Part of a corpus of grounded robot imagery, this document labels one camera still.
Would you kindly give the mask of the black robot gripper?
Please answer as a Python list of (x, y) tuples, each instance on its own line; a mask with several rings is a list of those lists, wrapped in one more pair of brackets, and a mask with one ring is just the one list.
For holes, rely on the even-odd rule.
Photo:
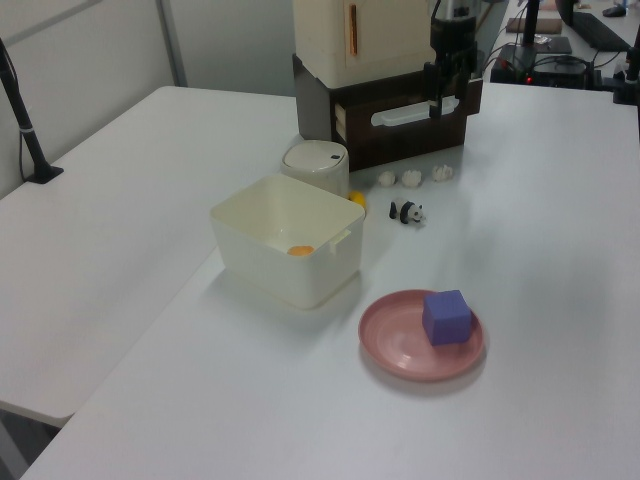
[(476, 18), (439, 19), (431, 21), (431, 47), (435, 63), (423, 68), (424, 96), (431, 119), (442, 116), (444, 76), (455, 76), (454, 96), (465, 99), (468, 85), (477, 68)]

